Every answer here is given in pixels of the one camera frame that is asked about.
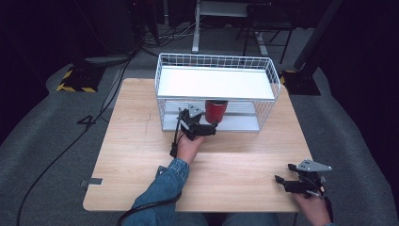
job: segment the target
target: black clamp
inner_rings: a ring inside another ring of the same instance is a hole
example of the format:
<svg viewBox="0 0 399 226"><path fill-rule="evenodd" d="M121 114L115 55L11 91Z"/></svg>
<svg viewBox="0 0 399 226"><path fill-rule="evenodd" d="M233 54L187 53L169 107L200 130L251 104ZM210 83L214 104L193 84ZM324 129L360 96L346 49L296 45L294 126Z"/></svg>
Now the black clamp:
<svg viewBox="0 0 399 226"><path fill-rule="evenodd" d="M194 140L199 136L210 136L216 134L217 123L200 124L202 113L202 109L191 104L189 104L188 108L185 108L184 110L179 108L175 137L170 150L171 156L177 156L177 144L179 143L179 140L177 140L177 134L179 132L179 126L182 132L191 140Z"/></svg>
<svg viewBox="0 0 399 226"><path fill-rule="evenodd" d="M325 176L320 176L318 173L319 171L331 171L332 167L305 159L298 166L288 164L288 169L298 173L299 181L285 181L284 178L275 175L276 182L283 185L286 192L302 193L306 195L305 198L316 196L324 199L332 222L331 201L326 196L326 190L323 186L323 183L327 180Z"/></svg>

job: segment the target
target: cable cord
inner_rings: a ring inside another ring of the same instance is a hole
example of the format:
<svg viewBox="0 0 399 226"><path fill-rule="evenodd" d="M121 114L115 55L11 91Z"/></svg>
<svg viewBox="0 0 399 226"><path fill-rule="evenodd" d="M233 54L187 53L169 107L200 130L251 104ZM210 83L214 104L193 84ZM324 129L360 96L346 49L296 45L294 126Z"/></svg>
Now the cable cord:
<svg viewBox="0 0 399 226"><path fill-rule="evenodd" d="M132 55L129 60L123 65L122 67L122 72L120 74L120 81L118 83L118 87L120 87L121 81L122 81L122 77L126 71L127 66L129 65L129 63L132 61L134 55ZM29 187L29 189L26 191L23 200L21 201L20 207L18 209L18 214L17 214L17 222L16 225L20 226L20 221L21 221L21 214L24 208L24 203L26 202L27 197L29 196L30 192L33 190L33 188L36 186L36 184L38 183L38 181L43 177L43 175L56 163L56 161L58 161L58 159L64 155L87 131L88 129L96 123L96 121L103 115L103 113L106 111L106 109L109 107L109 105L111 104L112 100L115 98L116 96L116 91L114 92L114 95L112 96L111 100L108 102L108 104L105 107L102 107L102 110L100 111L99 115L90 123L88 124L88 126L86 127L86 129L66 148L64 149L64 151L62 151L47 167L46 169L44 169L44 171L39 175L38 178L36 178L35 182Z"/></svg>
<svg viewBox="0 0 399 226"><path fill-rule="evenodd" d="M137 213L139 211L150 209L150 208L153 208L153 207L156 207L156 206L177 202L180 199L180 197L182 197L182 192L180 192L176 197L174 197L172 199L169 199L169 200L164 200L164 201L159 201L159 202L151 202L151 203L143 204L143 205L140 205L138 207L132 208L132 209L126 211L122 216L120 216L120 218L118 219L118 222L117 222L117 226L120 226L121 223L126 218L131 216L132 214L135 214L135 213Z"/></svg>

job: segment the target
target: gray carpet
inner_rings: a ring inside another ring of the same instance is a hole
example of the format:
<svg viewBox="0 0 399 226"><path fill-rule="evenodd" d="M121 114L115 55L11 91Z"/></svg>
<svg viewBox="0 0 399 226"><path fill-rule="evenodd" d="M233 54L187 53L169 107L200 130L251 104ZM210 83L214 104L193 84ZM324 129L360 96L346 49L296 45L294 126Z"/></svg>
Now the gray carpet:
<svg viewBox="0 0 399 226"><path fill-rule="evenodd" d="M293 64L312 30L297 29L279 71ZM237 29L207 29L201 34L199 53L241 56L244 38L235 41ZM192 36L165 47L147 48L155 54L191 52ZM281 48L268 48L279 61ZM248 56L259 56L256 46ZM126 77L153 78L156 60L141 51L132 60ZM119 75L120 66L107 68L97 93L56 91L70 65L47 81L50 94L16 126L0 147L0 225L15 225L24 194L38 176L78 136L87 115L96 117ZM314 79L321 96L291 96L296 115L315 161L332 166L327 172L327 193L339 225L399 225L391 188L371 157L358 128L331 97L328 82L318 70ZM109 120L111 104L104 112ZM101 149L107 122L98 119L89 130L43 175L24 204L21 225L115 225L121 213L88 212L83 206L81 180L90 178ZM292 225L294 214L279 213L282 226ZM309 225L299 215L297 225Z"/></svg>

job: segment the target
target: denim sleeve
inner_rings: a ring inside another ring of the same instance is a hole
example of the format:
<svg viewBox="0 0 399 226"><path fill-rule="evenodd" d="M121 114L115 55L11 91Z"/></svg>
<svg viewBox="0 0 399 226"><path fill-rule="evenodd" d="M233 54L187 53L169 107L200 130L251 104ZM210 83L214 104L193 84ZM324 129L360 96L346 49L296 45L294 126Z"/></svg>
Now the denim sleeve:
<svg viewBox="0 0 399 226"><path fill-rule="evenodd" d="M132 208L175 198L182 192L189 171L188 164L180 158L173 159L167 168L159 167L155 180L137 197ZM175 208L176 203L170 203L142 210L129 216L122 225L171 225Z"/></svg>

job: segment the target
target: yellow black hazard tape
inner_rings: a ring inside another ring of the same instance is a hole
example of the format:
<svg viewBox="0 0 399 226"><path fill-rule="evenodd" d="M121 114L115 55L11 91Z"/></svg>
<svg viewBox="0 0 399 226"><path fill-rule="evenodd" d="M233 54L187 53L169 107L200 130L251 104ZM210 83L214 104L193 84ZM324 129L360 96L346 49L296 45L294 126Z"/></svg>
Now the yellow black hazard tape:
<svg viewBox="0 0 399 226"><path fill-rule="evenodd" d="M77 72L74 67L71 67L65 73L56 90L97 92L103 73L104 69L99 68L91 71L90 74L83 74L81 71Z"/></svg>

